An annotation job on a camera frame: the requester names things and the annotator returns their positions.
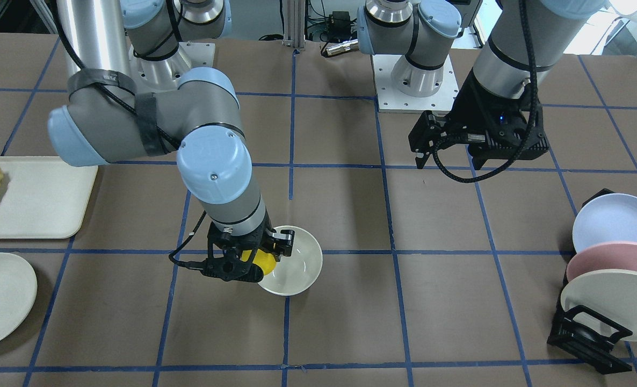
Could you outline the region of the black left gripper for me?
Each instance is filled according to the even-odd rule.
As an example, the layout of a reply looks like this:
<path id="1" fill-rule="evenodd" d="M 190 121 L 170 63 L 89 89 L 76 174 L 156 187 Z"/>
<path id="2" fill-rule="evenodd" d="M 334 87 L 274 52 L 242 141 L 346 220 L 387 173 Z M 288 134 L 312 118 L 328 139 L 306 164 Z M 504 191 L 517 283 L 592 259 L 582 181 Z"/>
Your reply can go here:
<path id="1" fill-rule="evenodd" d="M 505 171 L 527 139 L 520 161 L 533 161 L 549 151 L 542 105 L 532 83 L 520 87 L 517 99 L 493 95 L 474 73 L 468 74 L 453 107 L 446 115 L 422 112 L 408 135 L 417 169 L 424 169 L 434 147 L 439 150 L 467 144 L 472 166 L 479 171 L 487 161 L 500 160 Z"/>

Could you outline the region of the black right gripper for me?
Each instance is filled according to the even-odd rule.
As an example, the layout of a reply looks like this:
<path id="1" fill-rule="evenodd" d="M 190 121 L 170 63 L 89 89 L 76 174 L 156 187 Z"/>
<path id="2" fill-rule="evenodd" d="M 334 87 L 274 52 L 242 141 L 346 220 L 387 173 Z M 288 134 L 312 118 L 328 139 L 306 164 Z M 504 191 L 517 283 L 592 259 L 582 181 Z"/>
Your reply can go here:
<path id="1" fill-rule="evenodd" d="M 264 279 L 262 268 L 253 262 L 258 250 L 281 260 L 282 256 L 292 255 L 294 236 L 294 230 L 272 228 L 267 214 L 253 231 L 241 235 L 233 235 L 233 231 L 225 231 L 212 222 L 206 235 L 207 258 L 201 274 L 225 282 L 258 283 Z M 240 257 L 245 250 L 251 250 L 250 257 L 242 261 Z"/>

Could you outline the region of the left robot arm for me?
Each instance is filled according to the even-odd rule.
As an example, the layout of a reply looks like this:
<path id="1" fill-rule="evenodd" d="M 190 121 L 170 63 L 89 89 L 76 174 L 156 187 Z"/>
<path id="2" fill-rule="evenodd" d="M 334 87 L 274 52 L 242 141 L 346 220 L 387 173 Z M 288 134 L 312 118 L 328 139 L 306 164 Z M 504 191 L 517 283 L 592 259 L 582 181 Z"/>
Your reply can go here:
<path id="1" fill-rule="evenodd" d="M 500 1 L 501 15 L 466 76 L 451 110 L 425 110 L 408 135 L 422 169 L 438 152 L 467 145 L 473 168 L 503 161 L 490 178 L 516 161 L 549 151 L 539 85 L 561 59 L 603 1 Z M 447 1 L 367 1 L 358 10 L 359 49 L 397 55 L 390 79 L 413 97 L 431 96 L 444 78 L 453 42 L 463 32 L 462 15 Z"/>

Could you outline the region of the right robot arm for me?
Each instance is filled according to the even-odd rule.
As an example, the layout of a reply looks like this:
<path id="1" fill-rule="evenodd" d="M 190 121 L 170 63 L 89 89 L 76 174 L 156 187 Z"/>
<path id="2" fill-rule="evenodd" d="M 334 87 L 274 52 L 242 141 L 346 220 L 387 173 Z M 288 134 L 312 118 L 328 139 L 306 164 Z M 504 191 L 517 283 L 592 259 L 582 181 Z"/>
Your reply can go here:
<path id="1" fill-rule="evenodd" d="M 218 38 L 227 1 L 54 1 L 68 55 L 69 101 L 51 111 L 54 150 L 74 167 L 174 152 L 184 185 L 211 219 L 207 257 L 169 259 L 224 281 L 258 283 L 292 254 L 253 175 L 230 79 L 194 64 L 186 39 Z"/>

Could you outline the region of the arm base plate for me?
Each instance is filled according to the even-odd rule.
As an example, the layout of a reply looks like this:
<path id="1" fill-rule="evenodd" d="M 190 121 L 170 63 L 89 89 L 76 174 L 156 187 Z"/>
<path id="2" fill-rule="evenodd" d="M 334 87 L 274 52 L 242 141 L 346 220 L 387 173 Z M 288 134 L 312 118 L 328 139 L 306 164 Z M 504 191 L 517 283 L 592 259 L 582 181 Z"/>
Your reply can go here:
<path id="1" fill-rule="evenodd" d="M 180 42 L 170 56 L 147 59 L 135 56 L 133 47 L 128 52 L 129 75 L 139 92 L 176 90 L 184 74 L 193 68 L 214 64 L 216 44 L 213 42 Z"/>
<path id="2" fill-rule="evenodd" d="M 372 64 L 380 112 L 445 115 L 453 107 L 459 88 L 450 57 L 431 71 L 415 68 L 403 55 L 373 55 Z"/>

